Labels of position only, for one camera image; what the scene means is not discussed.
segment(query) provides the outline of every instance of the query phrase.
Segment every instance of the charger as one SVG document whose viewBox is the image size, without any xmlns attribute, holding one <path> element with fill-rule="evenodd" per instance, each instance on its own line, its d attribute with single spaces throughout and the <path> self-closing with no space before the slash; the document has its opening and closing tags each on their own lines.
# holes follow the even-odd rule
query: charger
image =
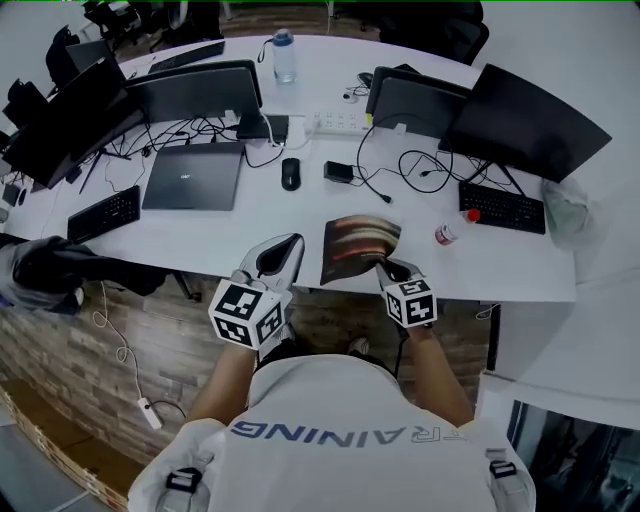
<svg viewBox="0 0 640 512">
<path fill-rule="evenodd" d="M 353 181 L 353 166 L 327 161 L 324 164 L 324 177 L 336 183 L 351 183 Z"/>
</svg>

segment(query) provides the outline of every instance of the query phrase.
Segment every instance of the black mouse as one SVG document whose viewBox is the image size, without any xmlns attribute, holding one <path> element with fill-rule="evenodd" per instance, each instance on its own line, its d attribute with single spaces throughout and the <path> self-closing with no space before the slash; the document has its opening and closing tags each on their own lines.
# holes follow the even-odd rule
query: black mouse
<svg viewBox="0 0 640 512">
<path fill-rule="evenodd" d="M 297 158 L 282 161 L 282 188 L 289 192 L 300 188 L 300 160 Z"/>
</svg>

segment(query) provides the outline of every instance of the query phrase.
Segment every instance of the black keyboard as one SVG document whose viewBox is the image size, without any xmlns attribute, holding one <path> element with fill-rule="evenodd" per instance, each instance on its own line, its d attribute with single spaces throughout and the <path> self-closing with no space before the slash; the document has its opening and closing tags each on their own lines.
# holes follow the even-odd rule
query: black keyboard
<svg viewBox="0 0 640 512">
<path fill-rule="evenodd" d="M 67 239 L 81 244 L 138 219 L 140 187 L 135 185 L 69 217 Z"/>
<path fill-rule="evenodd" d="M 474 185 L 458 185 L 460 211 L 480 210 L 478 224 L 544 235 L 544 204 L 520 194 Z"/>
<path fill-rule="evenodd" d="M 153 73 L 155 71 L 166 71 L 167 69 L 175 69 L 186 64 L 191 64 L 192 62 L 208 59 L 210 57 L 217 57 L 218 55 L 222 55 L 223 51 L 224 41 L 222 41 L 221 43 L 203 46 L 202 48 L 196 48 L 195 50 L 191 50 L 190 52 L 181 53 L 180 55 L 176 55 L 175 57 L 170 57 L 168 59 L 161 60 L 160 62 L 156 62 L 149 68 L 149 73 Z"/>
</svg>

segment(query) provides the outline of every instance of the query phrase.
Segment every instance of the desk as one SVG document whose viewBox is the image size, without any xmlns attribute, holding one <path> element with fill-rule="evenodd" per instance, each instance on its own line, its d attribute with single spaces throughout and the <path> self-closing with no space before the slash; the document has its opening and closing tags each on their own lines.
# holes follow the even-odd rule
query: desk
<svg viewBox="0 0 640 512">
<path fill-rule="evenodd" d="M 228 39 L 224 55 L 216 59 L 255 59 L 266 38 Z M 157 59 L 166 58 L 200 45 L 173 48 L 155 55 Z M 298 36 L 296 52 L 298 81 L 293 86 L 276 85 L 270 51 L 266 52 L 265 62 L 257 65 L 263 111 L 294 116 L 290 124 L 292 146 L 304 140 L 302 115 L 315 108 L 364 112 L 366 98 L 353 105 L 341 100 L 346 87 L 357 85 L 358 72 L 373 71 L 379 65 L 407 63 L 418 71 L 465 87 L 472 87 L 480 74 L 479 70 L 441 57 L 360 40 Z M 147 55 L 123 64 L 122 69 L 125 76 L 134 71 L 145 74 L 153 61 L 153 56 Z M 159 133 L 163 126 L 170 124 L 154 126 L 152 132 Z M 141 128 L 136 128 L 129 140 L 141 132 Z M 302 149 L 285 151 L 283 158 L 301 160 L 302 185 L 296 192 L 281 188 L 280 160 L 259 169 L 251 169 L 243 161 L 233 211 L 142 211 L 140 221 L 91 240 L 87 245 L 98 254 L 127 261 L 229 276 L 254 245 L 272 236 L 297 232 L 304 236 L 306 243 L 297 283 L 317 288 L 325 223 L 345 215 L 372 214 L 402 226 L 394 256 L 418 265 L 439 297 L 483 301 L 575 300 L 573 255 L 557 249 L 548 234 L 539 236 L 477 226 L 455 244 L 439 246 L 434 231 L 458 208 L 457 183 L 453 180 L 440 192 L 427 195 L 411 190 L 398 176 L 381 171 L 372 183 L 393 198 L 391 205 L 382 202 L 367 187 L 326 181 L 323 178 L 325 161 L 355 163 L 359 142 L 355 138 L 317 136 Z M 405 150 L 435 153 L 436 146 L 435 139 L 413 134 L 398 136 L 392 131 L 377 129 L 364 145 L 361 164 L 370 173 L 382 166 L 396 169 L 398 157 Z M 269 160 L 275 151 L 264 143 L 248 146 L 254 164 Z M 442 155 L 442 158 L 447 161 L 448 156 Z M 139 181 L 144 193 L 154 159 L 155 153 L 144 161 L 140 154 L 131 161 L 103 158 L 82 195 L 78 195 L 78 190 L 84 176 L 73 185 L 63 181 L 52 191 L 28 195 L 24 205 L 11 212 L 6 232 L 29 239 L 41 235 L 65 236 L 69 215 L 113 193 L 104 179 L 105 170 L 116 188 L 122 190 L 135 182 L 144 163 L 146 172 Z M 426 162 L 421 165 L 424 170 L 433 169 Z M 489 176 L 504 181 L 494 167 Z M 454 156 L 454 171 L 470 176 L 474 169 L 466 158 Z M 512 172 L 527 195 L 540 198 L 540 178 Z M 441 173 L 432 174 L 427 181 L 420 181 L 419 186 L 435 188 L 445 177 Z M 329 283 L 326 288 L 377 293 L 378 282 L 374 273 L 368 272 Z"/>
</svg>

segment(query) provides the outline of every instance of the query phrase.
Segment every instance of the backpack strap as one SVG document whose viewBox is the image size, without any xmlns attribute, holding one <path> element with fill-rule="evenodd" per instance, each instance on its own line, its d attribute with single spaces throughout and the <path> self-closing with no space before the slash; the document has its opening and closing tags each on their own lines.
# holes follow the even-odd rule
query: backpack strap
<svg viewBox="0 0 640 512">
<path fill-rule="evenodd" d="M 491 471 L 491 494 L 498 512 L 529 512 L 532 496 L 535 495 L 533 481 L 525 472 L 506 460 L 504 448 L 489 448 L 485 452 Z"/>
</svg>

